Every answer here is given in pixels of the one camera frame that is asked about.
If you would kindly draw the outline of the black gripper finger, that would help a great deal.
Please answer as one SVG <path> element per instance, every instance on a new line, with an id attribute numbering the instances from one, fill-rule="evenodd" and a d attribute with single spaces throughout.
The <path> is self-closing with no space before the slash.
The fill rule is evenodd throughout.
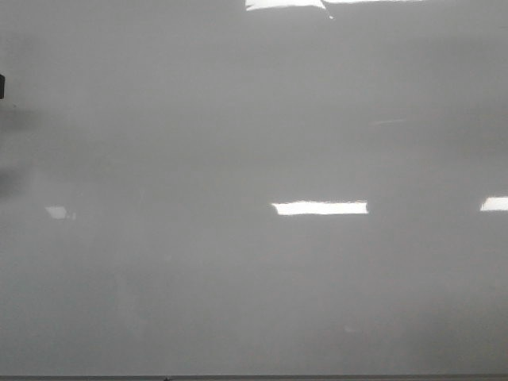
<path id="1" fill-rule="evenodd" d="M 0 74 L 0 99 L 4 99 L 5 94 L 5 76 Z"/>

